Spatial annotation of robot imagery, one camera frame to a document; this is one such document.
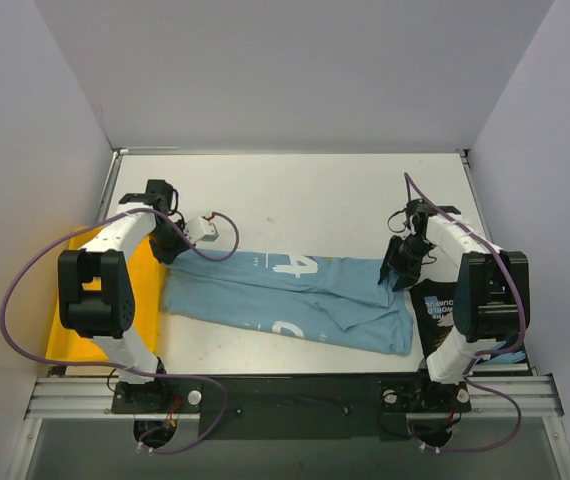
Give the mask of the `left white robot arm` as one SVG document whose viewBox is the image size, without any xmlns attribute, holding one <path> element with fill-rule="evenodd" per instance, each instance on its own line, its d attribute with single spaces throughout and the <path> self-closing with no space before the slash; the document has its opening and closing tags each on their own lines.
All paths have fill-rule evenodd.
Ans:
<svg viewBox="0 0 570 480">
<path fill-rule="evenodd" d="M 177 209 L 177 190 L 164 180 L 149 180 L 143 193 L 121 198 L 118 220 L 80 249 L 63 251 L 57 265 L 62 326 L 98 346 L 117 369 L 119 380 L 137 386 L 135 400 L 149 412 L 168 405 L 171 388 L 144 375 L 163 367 L 133 326 L 136 304 L 127 262 L 144 240 L 165 265 L 189 249 L 178 234 L 185 222 L 165 219 Z"/>
</svg>

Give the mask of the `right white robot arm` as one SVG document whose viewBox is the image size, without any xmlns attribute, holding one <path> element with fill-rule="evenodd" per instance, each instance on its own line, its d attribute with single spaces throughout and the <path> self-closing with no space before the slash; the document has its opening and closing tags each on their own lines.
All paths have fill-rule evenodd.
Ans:
<svg viewBox="0 0 570 480">
<path fill-rule="evenodd" d="M 449 258 L 457 275 L 453 327 L 426 357 L 428 374 L 411 385 L 415 404 L 434 409 L 447 397 L 446 384 L 461 382 L 478 360 L 522 347 L 530 322 L 529 263 L 524 253 L 504 250 L 477 233 L 453 206 L 413 199 L 402 212 L 404 229 L 389 240 L 379 282 L 393 291 L 413 287 L 434 249 Z"/>
</svg>

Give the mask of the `light blue t-shirt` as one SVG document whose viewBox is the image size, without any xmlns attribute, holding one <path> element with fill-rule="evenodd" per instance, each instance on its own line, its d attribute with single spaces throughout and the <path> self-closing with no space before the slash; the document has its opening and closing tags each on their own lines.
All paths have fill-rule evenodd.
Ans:
<svg viewBox="0 0 570 480">
<path fill-rule="evenodd" d="M 413 318 L 377 259 L 193 252 L 169 267 L 164 310 L 195 320 L 386 355 L 407 355 Z"/>
</svg>

